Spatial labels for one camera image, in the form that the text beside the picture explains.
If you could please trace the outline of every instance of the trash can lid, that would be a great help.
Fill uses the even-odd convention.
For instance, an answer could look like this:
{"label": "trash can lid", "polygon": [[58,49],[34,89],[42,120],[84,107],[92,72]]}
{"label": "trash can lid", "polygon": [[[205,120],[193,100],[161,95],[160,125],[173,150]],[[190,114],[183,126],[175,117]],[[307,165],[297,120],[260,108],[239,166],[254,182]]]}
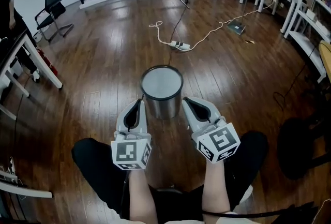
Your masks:
{"label": "trash can lid", "polygon": [[183,87],[183,76],[172,66],[158,65],[143,73],[140,86],[144,95],[154,100],[169,100]]}

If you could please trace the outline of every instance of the tripod base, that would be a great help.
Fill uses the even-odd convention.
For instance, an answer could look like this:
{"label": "tripod base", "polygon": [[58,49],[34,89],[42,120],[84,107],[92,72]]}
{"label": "tripod base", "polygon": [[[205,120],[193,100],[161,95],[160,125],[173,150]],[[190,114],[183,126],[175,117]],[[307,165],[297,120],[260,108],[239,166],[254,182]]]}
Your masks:
{"label": "tripod base", "polygon": [[246,26],[234,20],[228,24],[228,28],[234,31],[236,34],[241,35],[244,32]]}

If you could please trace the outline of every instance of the forearm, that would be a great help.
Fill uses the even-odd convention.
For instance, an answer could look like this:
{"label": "forearm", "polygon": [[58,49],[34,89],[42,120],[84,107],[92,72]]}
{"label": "forearm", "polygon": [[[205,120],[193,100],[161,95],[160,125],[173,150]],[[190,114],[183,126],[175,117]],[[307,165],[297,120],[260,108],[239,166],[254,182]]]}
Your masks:
{"label": "forearm", "polygon": [[146,224],[157,223],[154,200],[149,189],[145,172],[133,170],[129,175],[130,220]]}
{"label": "forearm", "polygon": [[214,213],[230,211],[230,203],[225,186],[223,161],[212,164],[207,160],[202,194],[202,209]]}
{"label": "forearm", "polygon": [[9,16],[10,18],[14,18],[14,0],[9,1]]}

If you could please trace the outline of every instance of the standing person in black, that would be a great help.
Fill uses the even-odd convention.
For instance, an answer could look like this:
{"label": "standing person in black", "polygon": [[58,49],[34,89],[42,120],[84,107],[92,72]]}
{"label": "standing person in black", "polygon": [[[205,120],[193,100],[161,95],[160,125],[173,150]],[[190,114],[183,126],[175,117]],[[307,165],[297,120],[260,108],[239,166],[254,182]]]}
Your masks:
{"label": "standing person in black", "polygon": [[[14,0],[0,0],[0,38],[7,37],[10,41],[14,41],[16,37],[24,32],[24,30],[26,30],[26,34],[30,38],[32,44],[37,47],[30,30],[22,19],[22,16],[20,16],[14,8]],[[24,48],[19,49],[16,57],[21,64],[25,65],[30,70],[33,80],[39,82],[39,70],[26,54]]]}

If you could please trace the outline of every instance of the metallic cylindrical bin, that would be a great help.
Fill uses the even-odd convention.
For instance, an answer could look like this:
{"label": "metallic cylindrical bin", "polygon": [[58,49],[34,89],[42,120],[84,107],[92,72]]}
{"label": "metallic cylindrical bin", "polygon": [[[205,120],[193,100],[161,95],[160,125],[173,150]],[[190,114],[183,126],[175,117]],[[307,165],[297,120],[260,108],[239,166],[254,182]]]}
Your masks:
{"label": "metallic cylindrical bin", "polygon": [[143,73],[140,88],[152,116],[165,120],[178,114],[183,84],[182,74],[171,66],[158,65]]}

